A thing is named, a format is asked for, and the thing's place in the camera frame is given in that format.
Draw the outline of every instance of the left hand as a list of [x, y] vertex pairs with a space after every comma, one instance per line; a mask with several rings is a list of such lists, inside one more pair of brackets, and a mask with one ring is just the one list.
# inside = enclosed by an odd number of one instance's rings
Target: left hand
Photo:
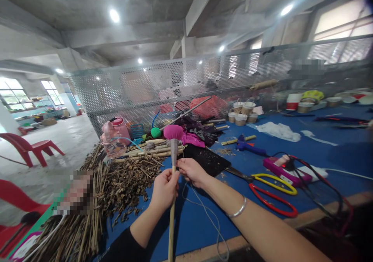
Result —
[[153, 195], [149, 207], [162, 213], [172, 204], [174, 197], [178, 196], [180, 172], [172, 174], [172, 169], [164, 170], [154, 180]]

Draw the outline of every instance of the table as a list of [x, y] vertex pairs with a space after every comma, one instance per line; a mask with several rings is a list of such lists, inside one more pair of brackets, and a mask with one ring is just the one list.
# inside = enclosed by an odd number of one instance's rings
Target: table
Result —
[[[362, 119], [371, 119], [372, 114], [367, 112], [368, 107], [361, 105], [349, 105], [348, 107], [336, 107], [336, 108], [325, 108], [312, 112], [317, 116], [325, 116], [331, 114], [343, 114], [343, 116], [358, 117]], [[285, 151], [289, 154], [295, 155], [314, 166], [321, 168], [333, 168], [344, 171], [354, 172], [365, 176], [373, 177], [373, 146], [369, 143], [369, 134], [363, 129], [337, 129], [330, 127], [328, 122], [315, 122], [314, 117], [284, 117], [279, 114], [275, 115], [262, 115], [260, 121], [256, 125], [261, 125], [272, 121], [276, 124], [283, 123], [288, 125], [294, 132], [300, 133], [301, 130], [309, 130], [313, 132], [317, 138], [327, 140], [333, 143], [339, 144], [334, 147], [329, 144], [320, 143], [314, 141], [308, 137], [302, 135], [299, 142], [293, 143], [290, 141], [281, 140], [275, 137], [271, 137], [267, 134], [260, 133], [255, 129], [247, 126], [238, 127], [232, 123], [228, 123], [230, 126], [229, 130], [225, 131], [225, 134], [219, 138], [219, 142], [215, 143], [211, 149], [219, 153], [219, 149], [231, 148], [236, 156], [230, 154], [222, 155], [224, 158], [232, 162], [234, 168], [239, 169], [243, 173], [255, 174], [255, 173], [268, 173], [262, 165], [263, 157], [257, 156], [251, 152], [243, 151], [236, 152], [234, 150], [235, 144], [222, 146], [222, 141], [231, 140], [237, 138], [240, 134], [245, 136], [256, 135], [257, 138], [250, 142], [255, 143], [256, 147], [265, 148], [269, 155], [275, 154], [278, 151]], [[171, 159], [167, 158], [164, 161], [166, 168], [171, 167]], [[247, 183], [229, 173], [225, 173], [225, 176], [218, 176], [221, 181], [226, 182], [229, 186], [236, 189], [238, 192], [245, 195], [248, 199], [254, 201], [260, 206], [264, 205], [254, 196], [249, 189]], [[367, 203], [373, 199], [373, 182], [370, 180], [338, 173], [329, 172], [328, 180], [348, 199], [351, 204], [358, 206]], [[182, 191], [185, 180], [180, 179], [180, 189]], [[285, 219], [291, 226], [299, 228], [305, 226], [315, 220], [323, 217], [323, 213], [316, 209], [315, 204], [298, 189], [297, 196], [291, 196], [281, 193], [271, 187], [268, 187], [260, 182], [256, 185], [259, 187], [269, 190], [271, 193], [279, 195], [283, 199], [289, 201], [294, 205], [299, 216], [295, 219]], [[322, 204], [332, 203], [328, 208], [331, 210], [336, 209], [335, 196], [321, 183], [314, 183], [310, 185], [311, 189], [320, 195], [319, 201]], [[203, 261], [215, 257], [216, 252], [216, 238], [217, 232], [206, 216], [203, 207], [194, 205], [188, 201], [185, 201], [181, 197], [181, 191], [179, 191], [179, 197], [176, 200], [175, 208], [175, 252], [177, 261]], [[151, 196], [152, 188], [147, 190], [148, 195]], [[228, 240], [230, 250], [245, 247], [248, 243], [240, 236], [240, 232], [223, 213], [222, 210], [206, 195], [203, 191], [198, 191], [200, 198], [206, 207], [209, 207], [217, 215], [220, 226], [221, 234]], [[188, 199], [194, 202], [198, 202], [198, 199], [187, 185], [185, 189], [185, 195]], [[149, 202], [143, 202], [140, 198], [138, 208], [147, 208]], [[43, 217], [35, 224], [30, 232], [39, 229], [42, 222], [44, 222], [49, 215], [44, 214]], [[113, 229], [108, 230], [108, 240], [106, 248], [119, 236], [119, 234], [129, 227], [136, 219], [134, 214], [129, 216], [129, 220], [124, 223], [119, 223], [114, 226]], [[149, 251], [151, 251], [151, 261], [162, 261], [167, 259], [168, 251], [168, 226], [169, 226], [169, 213], [165, 212], [160, 222], [156, 226], [153, 235], [149, 242]], [[220, 244], [220, 250], [225, 251], [224, 244]]]

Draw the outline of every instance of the yellow-handled scissors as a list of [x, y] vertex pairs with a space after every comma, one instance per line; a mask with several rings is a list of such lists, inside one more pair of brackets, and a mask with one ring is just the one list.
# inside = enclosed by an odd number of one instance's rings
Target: yellow-handled scissors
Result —
[[[287, 217], [297, 217], [298, 216], [298, 211], [296, 210], [296, 208], [290, 204], [289, 202], [285, 201], [284, 199], [282, 199], [281, 197], [275, 195], [275, 194], [272, 194], [264, 189], [261, 189], [257, 186], [255, 186], [252, 182], [254, 180], [258, 180], [260, 182], [263, 182], [273, 188], [276, 188], [277, 190], [280, 190], [286, 194], [289, 194], [289, 195], [296, 195], [298, 192], [297, 190], [291, 186], [289, 183], [283, 181], [282, 179], [278, 178], [277, 176], [273, 176], [273, 175], [268, 175], [268, 174], [264, 174], [264, 173], [260, 173], [260, 174], [256, 174], [256, 175], [251, 175], [251, 176], [247, 176], [247, 175], [244, 175], [243, 173], [241, 173], [239, 170], [236, 170], [235, 168], [233, 167], [228, 167], [228, 168], [225, 168], [226, 171], [240, 177], [240, 178], [243, 178], [244, 180], [246, 180], [249, 184], [249, 187], [250, 189], [254, 192], [255, 196], [263, 203], [265, 204], [268, 208], [272, 209], [273, 211], [279, 213], [279, 214], [282, 214], [284, 216], [287, 216]], [[268, 177], [268, 178], [271, 178], [271, 179], [274, 179], [280, 183], [282, 183], [283, 185], [285, 185], [286, 187], [288, 187], [290, 190], [287, 190], [287, 189], [284, 189], [282, 187], [279, 187], [273, 183], [270, 183], [264, 179], [262, 179], [262, 177]], [[266, 194], [267, 196], [273, 198], [273, 199], [276, 199], [278, 200], [279, 202], [282, 202], [284, 203], [285, 205], [287, 205], [289, 208], [292, 209], [291, 212], [288, 212], [288, 211], [284, 211], [284, 210], [280, 210], [278, 208], [276, 208], [274, 205], [272, 205], [271, 203], [269, 203], [267, 200], [265, 200], [264, 198], [262, 198], [258, 191]]]

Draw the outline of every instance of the black cloth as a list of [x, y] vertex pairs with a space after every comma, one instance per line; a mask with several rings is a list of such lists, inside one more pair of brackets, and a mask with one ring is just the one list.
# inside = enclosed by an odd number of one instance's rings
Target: black cloth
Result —
[[129, 227], [111, 244], [99, 262], [142, 262], [148, 261], [148, 253], [133, 238]]
[[214, 126], [202, 126], [200, 122], [187, 116], [179, 118], [175, 121], [175, 124], [184, 127], [188, 133], [195, 134], [205, 142], [207, 147], [211, 147], [218, 140], [218, 137], [224, 133]]

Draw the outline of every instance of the red chair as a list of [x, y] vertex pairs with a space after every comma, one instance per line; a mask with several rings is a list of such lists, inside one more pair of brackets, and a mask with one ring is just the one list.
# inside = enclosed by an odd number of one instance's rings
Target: red chair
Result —
[[[18, 186], [7, 180], [0, 180], [0, 199], [26, 212], [37, 211], [41, 215], [51, 206], [50, 204], [39, 204], [28, 197]], [[17, 226], [6, 227], [0, 225], [0, 248], [13, 236], [13, 234], [21, 227]], [[12, 240], [12, 242], [4, 249], [0, 257], [5, 258], [10, 251], [16, 247], [19, 241], [27, 234], [32, 226], [26, 225], [23, 230]]]
[[44, 140], [31, 145], [24, 138], [17, 136], [16, 134], [1, 133], [0, 138], [3, 138], [11, 143], [18, 150], [19, 154], [22, 156], [23, 160], [30, 168], [33, 166], [33, 164], [31, 162], [30, 156], [28, 155], [29, 151], [32, 151], [35, 154], [36, 158], [38, 158], [40, 164], [43, 167], [47, 166], [47, 162], [43, 157], [42, 151], [44, 151], [49, 156], [54, 155], [49, 147], [54, 148], [61, 155], [65, 155], [51, 140]]

